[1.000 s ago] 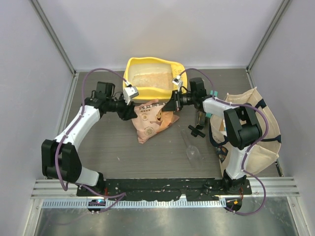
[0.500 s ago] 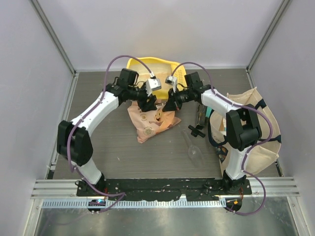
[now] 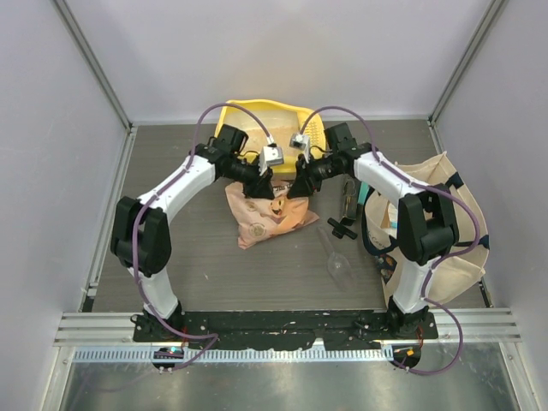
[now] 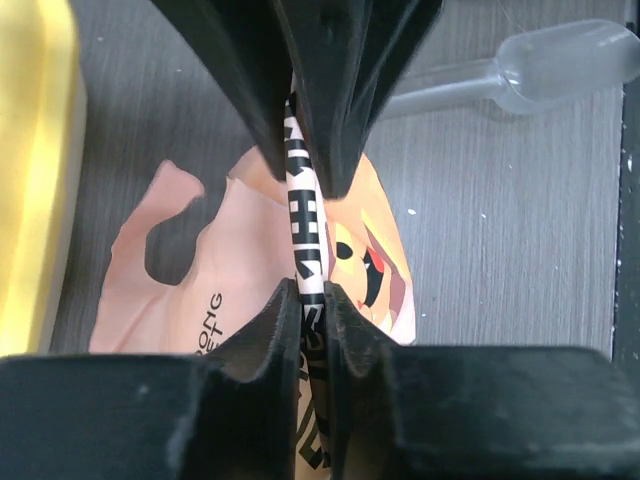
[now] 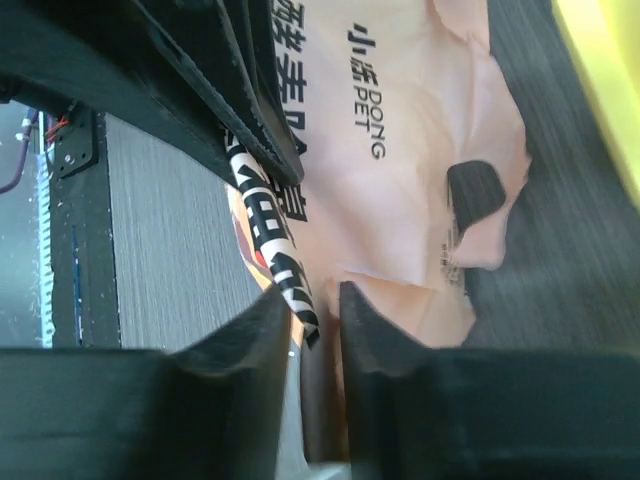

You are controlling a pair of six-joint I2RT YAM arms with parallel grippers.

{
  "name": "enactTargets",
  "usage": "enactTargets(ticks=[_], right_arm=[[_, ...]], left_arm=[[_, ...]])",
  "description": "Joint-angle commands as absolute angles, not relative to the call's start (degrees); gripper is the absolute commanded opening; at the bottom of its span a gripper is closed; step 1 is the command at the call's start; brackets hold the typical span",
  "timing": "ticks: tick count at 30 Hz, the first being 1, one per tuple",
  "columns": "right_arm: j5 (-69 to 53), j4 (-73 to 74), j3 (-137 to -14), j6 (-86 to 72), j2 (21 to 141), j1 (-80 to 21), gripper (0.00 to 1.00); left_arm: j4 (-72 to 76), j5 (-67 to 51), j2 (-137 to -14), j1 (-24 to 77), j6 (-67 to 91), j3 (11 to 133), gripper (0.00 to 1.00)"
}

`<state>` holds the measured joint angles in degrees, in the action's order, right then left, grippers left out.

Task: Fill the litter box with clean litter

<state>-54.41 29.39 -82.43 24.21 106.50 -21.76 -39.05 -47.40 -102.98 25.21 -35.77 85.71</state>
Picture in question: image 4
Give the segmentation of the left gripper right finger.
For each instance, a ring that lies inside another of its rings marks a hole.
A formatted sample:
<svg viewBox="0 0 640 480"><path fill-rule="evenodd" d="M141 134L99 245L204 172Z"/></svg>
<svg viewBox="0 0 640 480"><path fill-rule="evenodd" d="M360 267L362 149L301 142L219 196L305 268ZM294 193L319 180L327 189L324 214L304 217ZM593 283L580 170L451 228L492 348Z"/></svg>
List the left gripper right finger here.
<svg viewBox="0 0 640 480"><path fill-rule="evenodd" d="M335 479L635 479L639 398L599 352L402 346L326 285Z"/></svg>

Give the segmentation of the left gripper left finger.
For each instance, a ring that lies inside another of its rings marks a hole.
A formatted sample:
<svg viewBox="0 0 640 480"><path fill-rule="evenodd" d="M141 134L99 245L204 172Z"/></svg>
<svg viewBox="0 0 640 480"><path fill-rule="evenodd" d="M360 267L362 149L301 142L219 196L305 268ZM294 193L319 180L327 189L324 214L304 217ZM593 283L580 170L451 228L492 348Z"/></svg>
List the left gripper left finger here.
<svg viewBox="0 0 640 480"><path fill-rule="evenodd" d="M206 355L1 362L5 479L290 479L301 304L282 281Z"/></svg>

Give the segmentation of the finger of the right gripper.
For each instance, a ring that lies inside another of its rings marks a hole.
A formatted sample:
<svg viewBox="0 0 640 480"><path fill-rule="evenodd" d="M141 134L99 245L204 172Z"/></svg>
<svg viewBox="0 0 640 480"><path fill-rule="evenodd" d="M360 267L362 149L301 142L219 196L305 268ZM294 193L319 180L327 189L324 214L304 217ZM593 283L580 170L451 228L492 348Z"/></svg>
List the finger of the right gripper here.
<svg viewBox="0 0 640 480"><path fill-rule="evenodd" d="M370 130L440 1L277 1L322 193L351 187Z"/></svg>
<svg viewBox="0 0 640 480"><path fill-rule="evenodd" d="M292 67L270 1L153 0L237 110L274 177L285 179Z"/></svg>

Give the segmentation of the pink cat litter bag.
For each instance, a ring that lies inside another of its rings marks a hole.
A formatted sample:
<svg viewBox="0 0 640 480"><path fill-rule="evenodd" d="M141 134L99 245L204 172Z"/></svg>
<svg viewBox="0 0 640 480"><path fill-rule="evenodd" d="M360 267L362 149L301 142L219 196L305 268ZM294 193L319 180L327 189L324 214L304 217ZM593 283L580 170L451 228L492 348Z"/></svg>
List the pink cat litter bag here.
<svg viewBox="0 0 640 480"><path fill-rule="evenodd" d="M204 193L173 162L112 245L90 349L186 372L190 410L169 444L180 479L400 472L380 348L415 337L407 260L367 158L345 198L322 197L297 107L287 96L285 180L246 152L177 284L145 264L151 231Z"/></svg>

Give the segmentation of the clear plastic scoop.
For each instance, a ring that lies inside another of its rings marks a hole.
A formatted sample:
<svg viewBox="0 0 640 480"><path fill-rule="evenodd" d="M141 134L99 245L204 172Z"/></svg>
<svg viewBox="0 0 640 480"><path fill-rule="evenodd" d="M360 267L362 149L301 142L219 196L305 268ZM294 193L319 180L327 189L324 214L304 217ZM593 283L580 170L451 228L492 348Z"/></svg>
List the clear plastic scoop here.
<svg viewBox="0 0 640 480"><path fill-rule="evenodd" d="M515 115L542 112L639 76L639 38L608 20L565 23L508 37L494 57L440 66L397 85L382 119L481 99Z"/></svg>

